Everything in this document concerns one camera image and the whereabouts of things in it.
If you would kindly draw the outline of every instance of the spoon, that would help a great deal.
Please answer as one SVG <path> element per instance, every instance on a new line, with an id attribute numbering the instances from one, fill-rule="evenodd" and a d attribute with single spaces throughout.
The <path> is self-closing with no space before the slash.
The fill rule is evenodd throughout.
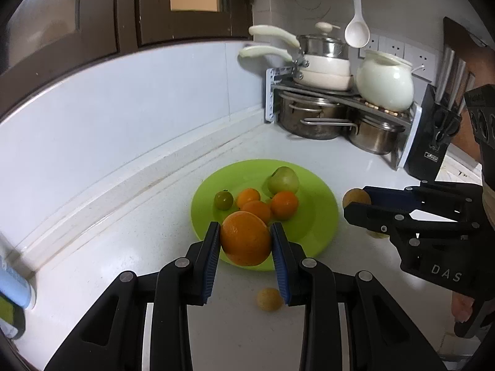
<path id="1" fill-rule="evenodd" d="M 344 35 L 347 44 L 356 49 L 366 46 L 370 40 L 370 28 L 363 19 L 361 0 L 354 0 L 354 18 L 347 25 Z"/>

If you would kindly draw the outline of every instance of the blue bottle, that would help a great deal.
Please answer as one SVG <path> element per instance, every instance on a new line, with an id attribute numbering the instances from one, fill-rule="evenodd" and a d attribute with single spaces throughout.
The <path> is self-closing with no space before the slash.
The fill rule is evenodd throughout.
<path id="1" fill-rule="evenodd" d="M 0 256 L 0 291 L 24 309 L 32 309 L 36 302 L 33 287 Z"/>

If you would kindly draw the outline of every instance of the white pan handle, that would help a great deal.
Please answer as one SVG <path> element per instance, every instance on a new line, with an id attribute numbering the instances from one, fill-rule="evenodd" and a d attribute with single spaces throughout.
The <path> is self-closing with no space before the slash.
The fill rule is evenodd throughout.
<path id="1" fill-rule="evenodd" d="M 292 47 L 300 48 L 300 43 L 296 35 L 284 31 L 282 28 L 273 27 L 271 25 L 254 25 L 249 27 L 249 34 L 252 36 L 272 36 L 282 39 L 285 43 Z"/>
<path id="2" fill-rule="evenodd" d="M 289 54 L 287 50 L 279 49 L 278 47 L 273 47 L 273 46 L 249 46 L 242 48 L 241 50 L 239 50 L 238 53 L 239 57 L 243 57 L 243 58 L 261 57 L 261 56 L 266 56 L 267 54 L 280 56 L 285 61 L 292 62 L 293 60 L 292 56 Z"/>

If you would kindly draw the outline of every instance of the knife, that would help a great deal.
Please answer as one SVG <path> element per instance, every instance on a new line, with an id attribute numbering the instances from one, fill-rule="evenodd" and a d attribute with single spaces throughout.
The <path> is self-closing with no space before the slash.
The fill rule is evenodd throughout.
<path id="1" fill-rule="evenodd" d="M 452 63 L 454 62 L 455 51 L 449 46 L 445 46 L 444 58 L 442 58 L 441 69 L 437 80 L 437 91 L 435 93 L 435 103 L 440 104 L 444 97 L 447 81 L 449 80 Z"/>
<path id="2" fill-rule="evenodd" d="M 474 82 L 476 81 L 476 76 L 474 76 L 473 73 L 469 73 L 467 75 L 467 81 L 466 81 L 466 90 L 464 93 L 469 92 L 471 89 L 474 88 Z M 462 111 L 464 110 L 464 107 L 466 106 L 466 99 L 464 98 L 464 94 L 462 94 L 462 102 L 459 105 L 459 109 L 457 110 L 457 115 L 460 116 Z"/>
<path id="3" fill-rule="evenodd" d="M 455 97 L 459 92 L 459 87 L 461 86 L 462 76 L 464 75 L 465 69 L 466 69 L 466 61 L 459 58 L 457 60 L 457 70 L 455 71 L 455 78 L 452 84 L 452 90 L 450 91 L 449 104 L 447 105 L 448 110 L 452 110 L 452 106 L 455 103 Z"/>

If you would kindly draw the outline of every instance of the lid knob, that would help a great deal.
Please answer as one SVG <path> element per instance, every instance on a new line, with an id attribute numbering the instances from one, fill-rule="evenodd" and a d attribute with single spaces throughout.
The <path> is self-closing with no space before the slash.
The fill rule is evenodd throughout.
<path id="1" fill-rule="evenodd" d="M 328 35 L 334 28 L 340 29 L 337 25 L 332 25 L 328 22 L 317 22 L 315 25 L 316 29 L 318 29 L 323 35 Z"/>

